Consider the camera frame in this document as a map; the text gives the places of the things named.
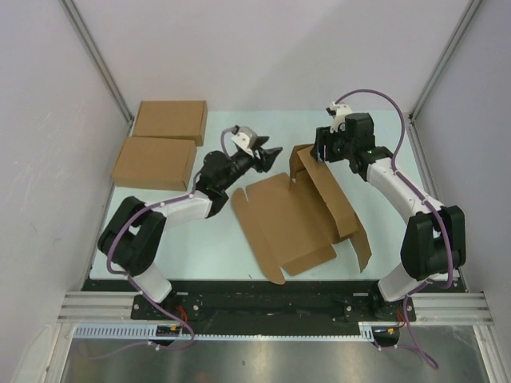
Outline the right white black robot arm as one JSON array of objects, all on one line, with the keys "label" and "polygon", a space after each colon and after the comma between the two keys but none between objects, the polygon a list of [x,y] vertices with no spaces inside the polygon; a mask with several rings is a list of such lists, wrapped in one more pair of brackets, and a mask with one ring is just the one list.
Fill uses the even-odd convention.
[{"label": "right white black robot arm", "polygon": [[398,168],[395,154],[375,143],[374,121],[368,113],[355,113],[344,104],[327,108],[333,121],[315,131],[311,156],[318,162],[346,160],[354,174],[379,190],[400,214],[406,231],[401,262],[378,282],[379,293],[368,300],[370,314],[387,320],[398,300],[446,276],[466,262],[465,215],[458,206],[447,207],[427,195]]}]

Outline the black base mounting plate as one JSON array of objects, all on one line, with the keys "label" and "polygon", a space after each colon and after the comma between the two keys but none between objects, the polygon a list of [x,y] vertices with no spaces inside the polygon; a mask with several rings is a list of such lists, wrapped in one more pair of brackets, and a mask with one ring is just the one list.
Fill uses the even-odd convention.
[{"label": "black base mounting plate", "polygon": [[393,322],[402,300],[386,302],[375,280],[289,282],[176,281],[159,306],[186,322],[215,314],[275,317],[320,315],[341,322]]}]

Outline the left aluminium frame post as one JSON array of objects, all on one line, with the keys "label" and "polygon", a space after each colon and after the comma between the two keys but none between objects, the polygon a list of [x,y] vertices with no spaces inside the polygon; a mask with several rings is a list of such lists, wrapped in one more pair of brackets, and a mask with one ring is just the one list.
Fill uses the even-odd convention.
[{"label": "left aluminium frame post", "polygon": [[69,19],[71,26],[75,30],[78,39],[80,40],[85,52],[93,63],[100,79],[103,81],[105,87],[109,91],[109,94],[112,97],[119,112],[123,116],[128,126],[131,126],[134,120],[134,116],[130,111],[128,104],[125,101],[125,98],[123,97],[121,90],[106,60],[103,57],[99,46],[91,34],[90,29],[76,2],[73,0],[59,0],[58,2],[61,5],[61,8],[63,9],[66,17]]}]

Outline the aluminium front rail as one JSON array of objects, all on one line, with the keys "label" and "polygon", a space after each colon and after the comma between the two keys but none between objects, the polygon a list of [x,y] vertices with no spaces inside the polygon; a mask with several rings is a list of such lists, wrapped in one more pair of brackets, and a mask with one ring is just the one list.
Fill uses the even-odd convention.
[{"label": "aluminium front rail", "polygon": [[[179,293],[168,311],[187,322],[216,314],[252,317],[327,316],[343,322],[393,322],[406,315],[421,325],[491,326],[493,318],[482,293],[419,293],[407,301],[377,303],[366,293]],[[168,316],[134,293],[68,293],[58,318],[62,322],[162,322]]]}]

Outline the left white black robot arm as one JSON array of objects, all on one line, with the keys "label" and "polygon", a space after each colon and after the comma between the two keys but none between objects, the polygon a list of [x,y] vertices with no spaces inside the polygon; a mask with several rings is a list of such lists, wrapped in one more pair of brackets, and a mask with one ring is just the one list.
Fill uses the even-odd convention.
[{"label": "left white black robot arm", "polygon": [[103,229],[97,249],[106,256],[109,273],[119,274],[147,296],[148,308],[158,318],[175,313],[172,284],[155,264],[164,230],[198,219],[209,219],[228,201],[227,190],[249,170],[267,173],[283,151],[265,148],[267,136],[238,132],[232,138],[236,152],[211,151],[194,176],[192,190],[184,195],[146,203],[125,198]]}]

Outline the right aluminium frame post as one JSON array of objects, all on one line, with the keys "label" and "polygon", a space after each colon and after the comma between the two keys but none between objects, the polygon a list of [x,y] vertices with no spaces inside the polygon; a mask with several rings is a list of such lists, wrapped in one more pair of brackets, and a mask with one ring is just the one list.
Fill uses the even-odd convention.
[{"label": "right aluminium frame post", "polygon": [[458,50],[463,41],[467,30],[470,28],[473,20],[476,18],[481,6],[485,3],[483,0],[468,1],[461,17],[458,19],[452,34],[450,35],[446,45],[434,65],[431,74],[428,76],[426,83],[422,87],[418,95],[418,99],[414,102],[414,106],[410,110],[410,122],[414,124],[421,114],[426,102],[430,99],[435,87],[441,80],[443,73],[447,70],[450,61]]}]

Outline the aluminium frame post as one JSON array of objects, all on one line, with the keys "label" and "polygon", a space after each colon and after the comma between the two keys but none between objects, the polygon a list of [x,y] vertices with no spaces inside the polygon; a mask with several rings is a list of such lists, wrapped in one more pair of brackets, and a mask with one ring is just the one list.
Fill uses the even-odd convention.
[{"label": "aluminium frame post", "polygon": [[414,124],[421,114],[426,102],[430,99],[435,87],[441,80],[443,73],[447,70],[450,61],[458,50],[463,41],[467,30],[470,28],[473,20],[476,18],[481,6],[485,3],[483,0],[468,1],[461,17],[458,19],[452,34],[450,35],[446,45],[434,65],[431,74],[428,76],[426,83],[422,87],[418,95],[418,99],[414,102],[414,106],[410,110],[410,122]]},{"label": "aluminium frame post", "polygon": [[75,30],[78,39],[80,40],[85,52],[93,63],[100,79],[103,81],[105,87],[109,91],[109,94],[112,97],[119,112],[123,116],[128,126],[131,126],[134,120],[134,116],[130,111],[128,104],[125,101],[125,98],[123,97],[121,90],[106,60],[103,57],[99,46],[91,34],[90,29],[76,2],[73,0],[59,0],[58,2],[61,5],[61,8],[63,9],[66,17],[69,19],[71,26]]}]

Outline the cardboard box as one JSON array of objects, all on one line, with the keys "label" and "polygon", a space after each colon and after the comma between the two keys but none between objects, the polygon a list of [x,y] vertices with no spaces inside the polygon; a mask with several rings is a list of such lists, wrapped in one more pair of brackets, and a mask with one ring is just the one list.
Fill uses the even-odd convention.
[{"label": "cardboard box", "polygon": [[206,101],[142,101],[133,135],[193,140],[197,147],[202,147],[207,118]]},{"label": "cardboard box", "polygon": [[272,283],[335,259],[350,241],[364,270],[372,256],[364,226],[328,166],[307,144],[291,152],[289,173],[238,188],[231,197],[259,268]]},{"label": "cardboard box", "polygon": [[116,186],[185,192],[192,177],[192,140],[130,136],[111,173]]}]

